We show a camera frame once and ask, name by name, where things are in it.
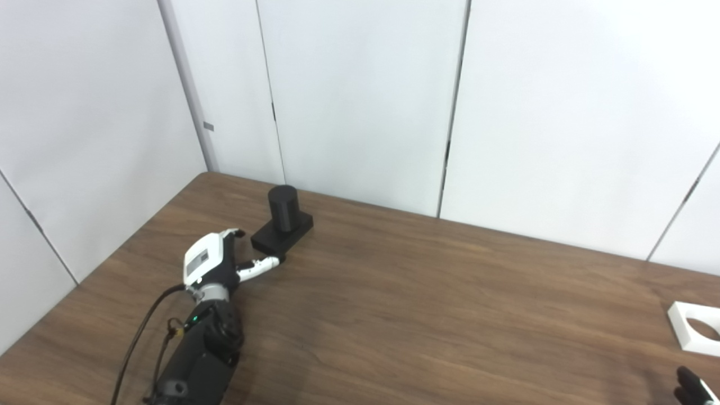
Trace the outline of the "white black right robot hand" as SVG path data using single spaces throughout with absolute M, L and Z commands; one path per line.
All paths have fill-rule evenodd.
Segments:
M 676 376 L 677 387 L 673 395 L 679 404 L 719 404 L 717 395 L 688 367 L 677 367 Z

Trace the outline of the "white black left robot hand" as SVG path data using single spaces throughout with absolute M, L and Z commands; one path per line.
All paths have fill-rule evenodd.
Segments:
M 195 302 L 229 302 L 242 282 L 258 277 L 285 262 L 271 255 L 246 262 L 236 261 L 236 241 L 245 236 L 238 228 L 206 234 L 183 258 L 183 284 Z

